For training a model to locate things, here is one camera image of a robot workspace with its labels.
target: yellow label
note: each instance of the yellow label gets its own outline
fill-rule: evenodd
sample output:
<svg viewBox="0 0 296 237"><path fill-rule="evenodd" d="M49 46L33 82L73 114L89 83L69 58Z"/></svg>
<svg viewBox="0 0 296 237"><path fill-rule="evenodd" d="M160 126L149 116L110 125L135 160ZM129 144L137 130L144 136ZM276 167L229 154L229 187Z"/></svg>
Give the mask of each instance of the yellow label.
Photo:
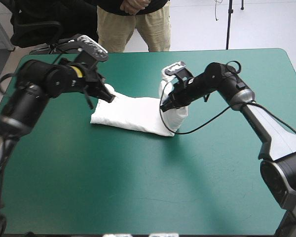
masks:
<svg viewBox="0 0 296 237"><path fill-rule="evenodd" d="M75 66L71 66L74 70L75 70L75 72L77 73L77 77L78 78L82 78L83 77L83 74L82 74L82 71L79 69L79 68L77 68L77 67L75 67Z"/></svg>

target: khaki pants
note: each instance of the khaki pants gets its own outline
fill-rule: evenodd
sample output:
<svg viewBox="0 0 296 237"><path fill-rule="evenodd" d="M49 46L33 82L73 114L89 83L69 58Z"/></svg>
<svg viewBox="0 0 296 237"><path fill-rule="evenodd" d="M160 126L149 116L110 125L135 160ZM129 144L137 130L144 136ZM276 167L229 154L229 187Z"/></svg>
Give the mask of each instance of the khaki pants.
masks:
<svg viewBox="0 0 296 237"><path fill-rule="evenodd" d="M123 52L135 28L149 52L169 51L170 2L158 11L135 16L120 16L98 7L99 44L108 52Z"/></svg>

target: metal stand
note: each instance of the metal stand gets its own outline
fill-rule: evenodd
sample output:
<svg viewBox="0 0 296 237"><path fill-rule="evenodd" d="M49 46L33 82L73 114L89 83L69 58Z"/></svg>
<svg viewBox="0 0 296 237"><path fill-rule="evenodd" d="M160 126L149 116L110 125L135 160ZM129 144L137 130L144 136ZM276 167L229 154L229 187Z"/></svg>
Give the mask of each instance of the metal stand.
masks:
<svg viewBox="0 0 296 237"><path fill-rule="evenodd" d="M241 0L241 10L243 10L243 9L244 9L244 0ZM231 14L233 14L232 0L229 0L226 49L229 49L229 35L230 35Z"/></svg>

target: hand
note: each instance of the hand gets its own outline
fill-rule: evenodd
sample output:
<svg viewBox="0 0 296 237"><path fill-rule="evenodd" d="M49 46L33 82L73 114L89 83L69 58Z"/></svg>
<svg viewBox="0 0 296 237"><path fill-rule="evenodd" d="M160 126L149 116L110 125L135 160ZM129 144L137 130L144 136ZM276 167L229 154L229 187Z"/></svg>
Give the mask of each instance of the hand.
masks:
<svg viewBox="0 0 296 237"><path fill-rule="evenodd" d="M151 0L127 0L132 7L144 10L145 7L147 7Z"/></svg>
<svg viewBox="0 0 296 237"><path fill-rule="evenodd" d="M136 15L140 10L144 10L149 3L150 0L124 0L120 9L130 15Z"/></svg>

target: tripod leg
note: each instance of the tripod leg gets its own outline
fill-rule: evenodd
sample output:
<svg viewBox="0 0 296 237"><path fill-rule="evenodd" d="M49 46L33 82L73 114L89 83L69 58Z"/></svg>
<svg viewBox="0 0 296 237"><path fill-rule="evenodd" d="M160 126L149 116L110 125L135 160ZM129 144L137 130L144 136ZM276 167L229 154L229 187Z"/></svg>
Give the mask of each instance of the tripod leg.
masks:
<svg viewBox="0 0 296 237"><path fill-rule="evenodd" d="M229 9L228 9L228 27L227 27L226 49L229 49L230 22L231 22L231 14L232 14L232 13L233 13L233 9L232 9L232 0L229 0Z"/></svg>

